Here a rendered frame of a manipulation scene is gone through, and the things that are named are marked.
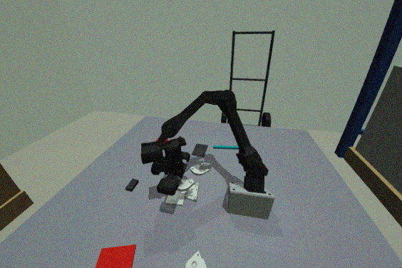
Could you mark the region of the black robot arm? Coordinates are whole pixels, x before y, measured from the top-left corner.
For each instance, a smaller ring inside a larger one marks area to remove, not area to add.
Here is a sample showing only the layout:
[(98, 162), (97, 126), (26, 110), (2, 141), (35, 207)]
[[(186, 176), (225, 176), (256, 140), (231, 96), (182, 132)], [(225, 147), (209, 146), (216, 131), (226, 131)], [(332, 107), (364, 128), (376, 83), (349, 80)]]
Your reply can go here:
[[(161, 135), (158, 141), (152, 143), (141, 143), (142, 164), (152, 163), (151, 173), (159, 175), (165, 172), (168, 175), (168, 164), (164, 163), (165, 158), (173, 161), (181, 158), (181, 146), (187, 145), (184, 138), (172, 139), (164, 143), (168, 138), (173, 138), (185, 122), (205, 103), (218, 105), (226, 115), (235, 140), (239, 146), (236, 153), (239, 164), (242, 165), (246, 176), (244, 176), (244, 189), (249, 192), (266, 194), (264, 191), (264, 176), (267, 176), (268, 169), (264, 166), (259, 153), (250, 145), (242, 121), (237, 113), (237, 101), (231, 90), (224, 91), (203, 91), (186, 109), (178, 115), (163, 123)], [(160, 144), (161, 143), (161, 144)], [(165, 151), (163, 156), (162, 150)]]

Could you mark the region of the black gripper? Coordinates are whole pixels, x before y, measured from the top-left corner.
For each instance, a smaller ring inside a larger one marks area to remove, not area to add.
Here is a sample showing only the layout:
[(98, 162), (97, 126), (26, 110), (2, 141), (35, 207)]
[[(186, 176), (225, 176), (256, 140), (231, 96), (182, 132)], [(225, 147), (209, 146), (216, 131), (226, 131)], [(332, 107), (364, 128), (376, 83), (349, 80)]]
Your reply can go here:
[[(185, 159), (187, 162), (190, 159), (189, 153), (181, 152), (181, 154), (181, 158), (177, 160), (170, 161), (165, 158), (164, 163), (167, 163), (169, 174), (167, 177), (163, 177), (158, 183), (157, 191), (159, 193), (175, 195), (187, 167), (187, 164), (183, 163), (182, 159)], [(180, 180), (178, 180), (178, 177)]]

